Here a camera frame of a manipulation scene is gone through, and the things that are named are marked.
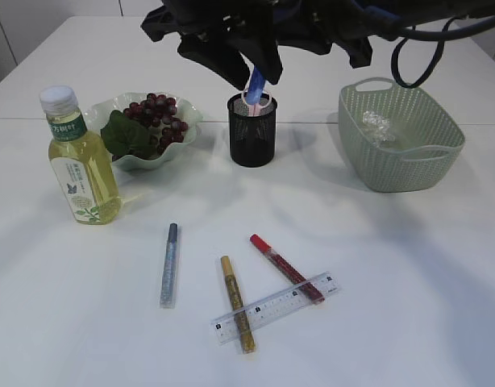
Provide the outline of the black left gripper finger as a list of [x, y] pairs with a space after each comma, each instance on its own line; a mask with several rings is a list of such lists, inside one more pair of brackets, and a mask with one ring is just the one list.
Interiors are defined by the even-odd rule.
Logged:
[[230, 29], [227, 40], [260, 71], [266, 81], [276, 85], [283, 66], [272, 26], [243, 25]]
[[250, 70], [243, 57], [225, 43], [201, 41], [197, 36], [184, 35], [177, 52], [216, 73], [237, 90], [243, 90], [249, 80]]

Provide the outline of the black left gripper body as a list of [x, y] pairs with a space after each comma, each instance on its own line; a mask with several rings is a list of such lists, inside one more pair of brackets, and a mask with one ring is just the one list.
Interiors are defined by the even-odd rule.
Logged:
[[154, 42], [167, 34], [228, 43], [275, 44], [272, 1], [163, 1], [141, 29]]

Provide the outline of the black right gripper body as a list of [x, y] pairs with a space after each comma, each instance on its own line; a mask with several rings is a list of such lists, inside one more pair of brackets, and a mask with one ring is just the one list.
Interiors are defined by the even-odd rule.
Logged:
[[353, 68], [372, 62], [372, 46], [366, 37], [346, 37], [341, 22], [350, 17], [341, 1], [273, 1], [273, 24], [277, 42], [323, 56], [333, 46], [342, 48]]

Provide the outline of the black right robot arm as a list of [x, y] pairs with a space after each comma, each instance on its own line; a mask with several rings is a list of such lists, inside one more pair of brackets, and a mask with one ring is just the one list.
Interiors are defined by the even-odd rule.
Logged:
[[[370, 37], [396, 46], [390, 71], [406, 89], [422, 85], [434, 72], [445, 44], [495, 28], [495, 1], [272, 1], [277, 40], [282, 45], [326, 55], [342, 48], [352, 68], [372, 62]], [[409, 41], [431, 42], [436, 49], [423, 74], [405, 81], [399, 56]]]

